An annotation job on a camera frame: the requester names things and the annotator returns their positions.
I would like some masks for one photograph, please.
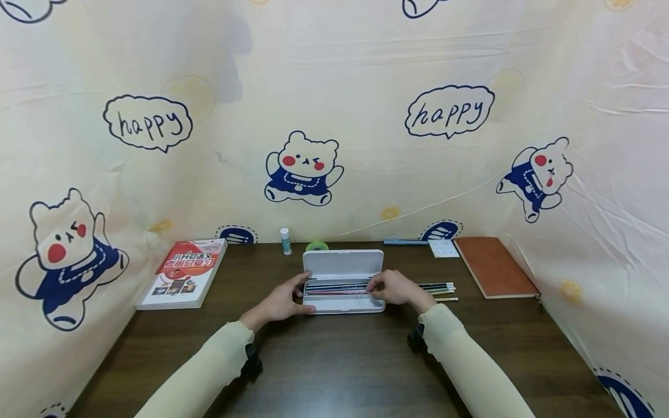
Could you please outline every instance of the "green tape roll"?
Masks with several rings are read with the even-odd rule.
[[[325,242],[316,241],[306,246],[307,251],[318,251],[322,249],[329,249]]]

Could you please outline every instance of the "cream long sleeve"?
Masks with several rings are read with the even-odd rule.
[[[534,418],[504,371],[443,304],[419,317],[427,351],[441,364],[474,418]]]
[[[202,418],[223,388],[241,375],[246,344],[254,336],[241,322],[226,324],[163,383],[135,418]]]

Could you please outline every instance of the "fabric wall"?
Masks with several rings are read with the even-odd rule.
[[[588,25],[555,28],[529,129],[533,146],[569,137],[573,174],[536,221],[520,208],[537,199],[504,195],[516,209],[500,237],[626,416],[667,417],[669,14],[579,3],[563,11]]]
[[[628,415],[669,414],[669,14],[580,3],[0,0],[4,416],[64,415],[173,240],[281,227],[499,234]]]

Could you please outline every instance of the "dark brown desk surface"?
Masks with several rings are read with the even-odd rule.
[[[455,283],[460,301],[448,306],[538,418],[622,417],[536,300],[485,300],[461,259],[436,259],[423,246],[331,247],[380,248],[386,268],[416,282]],[[304,244],[289,256],[278,244],[230,246],[202,308],[137,313],[68,416],[133,417],[218,328],[300,272],[303,251]],[[269,324],[256,336],[263,373],[233,382],[207,416],[469,417],[439,363],[409,349],[416,325],[410,307],[390,305],[382,314]]]

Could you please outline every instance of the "small paper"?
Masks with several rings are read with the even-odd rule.
[[[450,239],[430,239],[427,241],[435,258],[453,258],[460,254]]]

